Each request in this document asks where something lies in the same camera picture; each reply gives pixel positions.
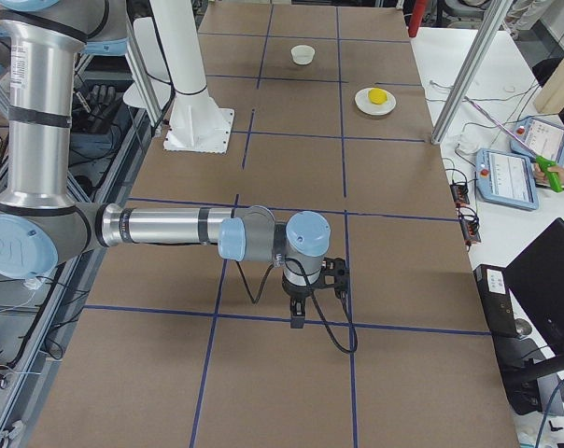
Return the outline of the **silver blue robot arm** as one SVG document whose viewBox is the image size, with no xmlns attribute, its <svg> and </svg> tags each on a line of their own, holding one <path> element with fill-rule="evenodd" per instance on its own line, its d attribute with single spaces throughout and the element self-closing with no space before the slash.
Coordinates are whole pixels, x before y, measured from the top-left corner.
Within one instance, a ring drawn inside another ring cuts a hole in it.
<svg viewBox="0 0 564 448">
<path fill-rule="evenodd" d="M 31 279 L 99 247 L 213 245 L 224 259 L 281 267 L 290 324 L 322 287 L 331 229 L 303 211 L 278 221 L 261 206 L 123 208 L 83 203 L 66 191 L 75 59 L 122 54 L 129 18 L 122 1 L 4 1 L 11 39 L 7 187 L 0 193 L 0 274 Z"/>
</svg>

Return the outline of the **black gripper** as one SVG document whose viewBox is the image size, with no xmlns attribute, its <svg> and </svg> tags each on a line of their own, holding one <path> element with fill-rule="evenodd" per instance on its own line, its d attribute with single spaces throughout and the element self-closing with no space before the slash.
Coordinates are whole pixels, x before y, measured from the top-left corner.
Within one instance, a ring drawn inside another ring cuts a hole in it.
<svg viewBox="0 0 564 448">
<path fill-rule="evenodd" d="M 283 267 L 282 287 L 291 297 L 290 327 L 302 329 L 305 320 L 304 300 L 310 295 L 320 277 L 322 266 L 304 267 L 298 260 L 286 260 Z"/>
</svg>

